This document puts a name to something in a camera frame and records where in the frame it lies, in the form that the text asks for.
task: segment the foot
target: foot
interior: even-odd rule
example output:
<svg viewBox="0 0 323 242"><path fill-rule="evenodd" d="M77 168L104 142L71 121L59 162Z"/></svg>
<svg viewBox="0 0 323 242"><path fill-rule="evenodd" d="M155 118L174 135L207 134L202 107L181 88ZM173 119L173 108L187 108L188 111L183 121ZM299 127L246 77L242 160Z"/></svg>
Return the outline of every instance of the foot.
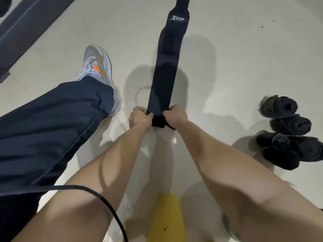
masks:
<svg viewBox="0 0 323 242"><path fill-rule="evenodd" d="M109 116L118 113L121 103L118 92L112 83L111 62L103 48L97 45L89 45L86 48L84 53L83 73L76 75L76 79L79 81L88 75L113 88L114 105Z"/></svg>

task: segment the left hand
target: left hand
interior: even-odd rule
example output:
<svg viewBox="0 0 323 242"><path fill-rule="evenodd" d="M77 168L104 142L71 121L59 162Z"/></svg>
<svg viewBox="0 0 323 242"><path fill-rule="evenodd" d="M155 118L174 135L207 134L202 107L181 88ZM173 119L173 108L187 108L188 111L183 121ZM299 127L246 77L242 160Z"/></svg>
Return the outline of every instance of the left hand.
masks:
<svg viewBox="0 0 323 242"><path fill-rule="evenodd" d="M129 127L142 127L146 132L151 128L153 116L153 113L146 115L142 109L133 108L133 111L130 113Z"/></svg>

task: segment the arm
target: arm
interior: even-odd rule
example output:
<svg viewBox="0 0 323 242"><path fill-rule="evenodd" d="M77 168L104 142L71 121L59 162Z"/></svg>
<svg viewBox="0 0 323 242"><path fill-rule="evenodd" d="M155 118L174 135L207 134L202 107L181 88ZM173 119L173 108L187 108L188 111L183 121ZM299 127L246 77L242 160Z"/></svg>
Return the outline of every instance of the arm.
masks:
<svg viewBox="0 0 323 242"><path fill-rule="evenodd" d="M152 114L134 108L130 129L115 145L79 170L67 181L102 194L118 209ZM13 242L102 242L113 217L91 194L79 190L57 192Z"/></svg>
<svg viewBox="0 0 323 242"><path fill-rule="evenodd" d="M243 241L323 241L323 212L287 182L201 130L180 106L164 116Z"/></svg>

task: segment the xtep logo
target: xtep logo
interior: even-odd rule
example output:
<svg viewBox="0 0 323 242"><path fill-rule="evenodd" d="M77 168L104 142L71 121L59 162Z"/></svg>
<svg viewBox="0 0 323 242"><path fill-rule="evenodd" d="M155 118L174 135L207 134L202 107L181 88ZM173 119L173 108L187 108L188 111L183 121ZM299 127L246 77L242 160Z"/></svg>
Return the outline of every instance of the xtep logo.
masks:
<svg viewBox="0 0 323 242"><path fill-rule="evenodd" d="M170 19L170 20L178 20L178 21L182 21L182 20L184 20L184 18L177 17L176 15L173 15L173 18L172 18L172 19Z"/></svg>

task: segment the pant leg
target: pant leg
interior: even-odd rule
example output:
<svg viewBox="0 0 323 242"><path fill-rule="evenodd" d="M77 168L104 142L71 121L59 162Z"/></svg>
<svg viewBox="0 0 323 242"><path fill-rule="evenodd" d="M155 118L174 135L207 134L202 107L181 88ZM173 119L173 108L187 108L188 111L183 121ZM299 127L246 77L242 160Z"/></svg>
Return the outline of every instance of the pant leg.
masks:
<svg viewBox="0 0 323 242"><path fill-rule="evenodd" d="M87 76L0 117L0 191L54 185L113 105L113 89ZM11 241L30 221L40 197L0 197L1 241Z"/></svg>

